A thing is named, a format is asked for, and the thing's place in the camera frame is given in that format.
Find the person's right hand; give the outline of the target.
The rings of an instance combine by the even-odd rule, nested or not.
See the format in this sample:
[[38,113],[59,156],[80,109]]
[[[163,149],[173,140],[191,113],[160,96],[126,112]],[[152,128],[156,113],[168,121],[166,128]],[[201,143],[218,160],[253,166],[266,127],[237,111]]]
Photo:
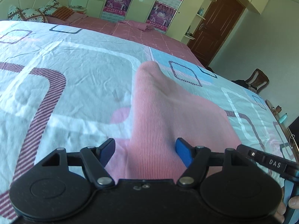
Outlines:
[[[299,197],[295,196],[288,201],[288,207],[291,209],[299,209]],[[286,212],[286,205],[281,202],[277,211],[274,214],[274,218],[279,222],[283,223],[285,220],[284,214]]]

